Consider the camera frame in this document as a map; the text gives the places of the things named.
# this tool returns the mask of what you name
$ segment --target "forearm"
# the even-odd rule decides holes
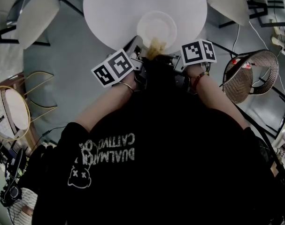
[[[239,123],[243,129],[249,126],[239,110],[209,76],[205,75],[200,79],[196,91],[201,101],[208,108],[214,108],[228,114]]]
[[[88,132],[109,113],[120,109],[132,95],[132,91],[123,84],[117,84],[86,108],[76,119]]]

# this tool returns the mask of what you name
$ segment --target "floor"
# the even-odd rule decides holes
[[[82,0],[70,1],[79,8],[82,7]],[[274,18],[272,9],[269,14],[270,17],[268,16],[267,20]],[[285,14],[278,14],[278,11],[276,14],[279,21],[282,19],[285,21]],[[234,24],[219,29],[217,25],[223,20],[222,15],[208,7],[208,19],[200,37],[232,49],[238,25]],[[270,42],[273,29],[260,28],[257,20],[252,20],[252,24],[267,47],[277,55],[279,48]],[[83,17],[63,3],[58,15],[47,28],[41,40],[45,40],[45,38],[49,40],[51,47],[31,46],[24,51],[23,55],[26,75],[33,71],[47,71],[54,74],[54,78],[50,82],[30,94],[31,100],[36,103],[43,106],[58,106],[56,110],[34,122],[38,135],[73,121],[82,110],[105,91],[90,70],[113,52],[93,35]],[[252,27],[241,27],[235,52],[246,53],[260,49],[265,49],[265,46]],[[212,65],[210,75],[220,84],[230,56],[219,48],[215,48],[215,51],[218,62]],[[284,55],[279,56],[279,63],[279,73],[285,89]],[[264,73],[265,70],[255,68],[254,81]],[[47,76],[42,76],[38,80],[30,80],[26,84],[27,89],[34,87],[36,83],[39,83],[39,80],[42,81],[46,78]],[[283,91],[279,79],[277,79],[275,87]],[[285,113],[284,102],[273,91],[261,96],[249,96],[239,106],[261,126],[265,127],[265,124],[269,124],[275,129],[279,127]],[[43,110],[34,107],[31,107],[30,110],[33,117],[43,112]],[[62,129],[54,130],[45,139],[58,142],[61,131]]]

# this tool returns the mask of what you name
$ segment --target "hand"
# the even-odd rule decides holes
[[[186,73],[191,78],[198,77],[201,73],[204,72],[200,65],[190,65],[186,68]]]
[[[133,90],[136,89],[135,73],[131,71],[124,79],[121,80],[122,83],[128,84]]]

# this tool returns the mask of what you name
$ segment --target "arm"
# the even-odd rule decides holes
[[[186,72],[190,76],[191,83],[193,84],[195,78],[204,72],[204,70],[198,65],[192,65],[187,68]],[[201,101],[208,108],[214,108],[228,114],[239,123],[243,129],[249,126],[239,110],[209,76],[205,75],[200,79],[196,91]]]
[[[133,89],[136,89],[134,72],[127,75],[122,82],[130,85]],[[102,118],[125,105],[129,101],[132,93],[133,92],[126,85],[121,83],[116,84],[98,98],[96,102],[86,108],[78,116],[75,122],[82,125],[90,132]]]

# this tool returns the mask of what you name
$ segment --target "red string bracelet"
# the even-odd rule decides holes
[[[198,85],[200,79],[201,79],[204,75],[208,75],[208,74],[209,74],[208,72],[203,72],[203,73],[201,73],[200,75],[197,76],[197,78],[196,78],[196,79],[194,80],[194,82],[193,82],[193,91],[196,92],[196,90],[197,90],[197,85]]]

